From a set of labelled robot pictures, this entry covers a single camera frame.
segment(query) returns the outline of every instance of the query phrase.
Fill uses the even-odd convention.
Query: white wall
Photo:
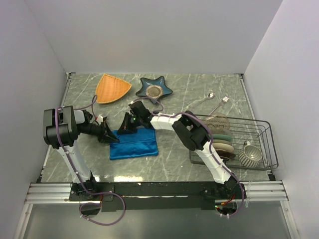
[[[245,75],[258,116],[269,120],[302,238],[319,233],[319,1],[284,0]]]
[[[59,105],[66,75],[22,0],[0,3],[0,238],[13,237],[47,146],[43,110]]]
[[[244,73],[282,0],[25,0],[68,72]]]

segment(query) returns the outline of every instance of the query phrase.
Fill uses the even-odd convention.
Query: metal frame
[[[63,98],[61,105],[64,104],[65,97],[70,86],[71,76],[73,73],[67,73],[66,86],[63,93]],[[252,114],[253,119],[255,119],[247,91],[241,77],[240,79],[246,100]],[[50,147],[48,147],[47,154],[45,157],[45,162],[43,169],[45,168],[48,155],[50,152]],[[286,223],[290,232],[290,235],[294,239],[299,239],[299,232],[296,227],[296,223],[292,214],[292,211],[289,206],[288,196],[282,181],[260,181],[260,182],[241,182],[245,185],[247,199],[246,206],[248,203],[256,201],[280,201],[283,212],[285,215]],[[27,223],[32,211],[33,204],[79,204],[80,202],[70,202],[69,195],[71,191],[70,183],[35,183],[31,184],[28,194],[26,196],[25,204],[22,210],[22,214],[14,235],[14,239],[22,239],[27,227]]]

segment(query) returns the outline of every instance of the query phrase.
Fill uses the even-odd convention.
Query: dish rack
[[[205,115],[196,116],[200,119],[209,117]],[[267,121],[233,117],[227,117],[226,119],[229,120],[227,126],[233,137],[232,146],[234,147],[234,154],[236,155],[234,159],[225,162],[227,167],[260,171],[278,168],[273,133]],[[243,149],[245,141],[249,141],[252,145],[258,147],[263,154],[261,162],[255,168],[245,167],[239,162],[238,154]],[[204,164],[194,151],[189,151],[189,160],[193,164]]]

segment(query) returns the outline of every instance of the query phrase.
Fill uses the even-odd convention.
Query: metal wire dish rack
[[[202,121],[211,130],[215,128],[217,128],[218,130],[223,130],[225,132],[228,132],[228,135],[233,138],[232,146],[234,147],[234,154],[236,156],[229,161],[224,161],[227,167],[260,171],[278,168],[278,159],[274,144],[273,133],[271,130],[271,126],[267,121],[241,119],[226,116],[215,116],[215,119],[211,121],[211,119],[204,120],[211,116],[196,116],[200,119],[203,119]],[[258,147],[263,154],[261,162],[255,168],[243,166],[238,159],[238,154],[243,149],[244,143],[246,141],[249,141],[251,145]],[[189,151],[189,159],[190,162],[193,164],[204,164],[201,158],[193,151]]]

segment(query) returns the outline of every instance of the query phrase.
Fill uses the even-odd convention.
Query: gray floor
[[[99,213],[110,223],[121,212]],[[200,209],[127,210],[102,227],[79,217],[79,205],[33,206],[24,239],[289,239],[280,202],[250,202],[230,218]]]
[[[66,95],[64,105],[82,107],[91,102],[102,74],[75,74]],[[111,129],[118,129],[123,121],[128,103],[136,99],[141,88],[140,77],[155,79],[160,74],[114,74],[132,84],[129,92],[116,102],[95,104],[96,114],[108,116]],[[195,114],[208,114],[224,96],[230,100],[219,108],[229,117],[251,119],[251,113],[238,75],[164,74],[166,85],[173,94],[161,99],[168,114],[191,110]],[[192,105],[214,92],[216,97],[192,109]],[[156,109],[148,100],[143,101],[150,110]],[[189,162],[188,150],[172,131],[158,130],[156,138],[158,156],[109,160],[109,146],[100,144],[95,137],[80,135],[79,149],[85,162],[98,181],[211,181],[212,176],[204,165]],[[241,181],[269,180],[265,171],[232,169]],[[51,150],[44,169],[42,182],[71,182],[71,176],[62,157]]]

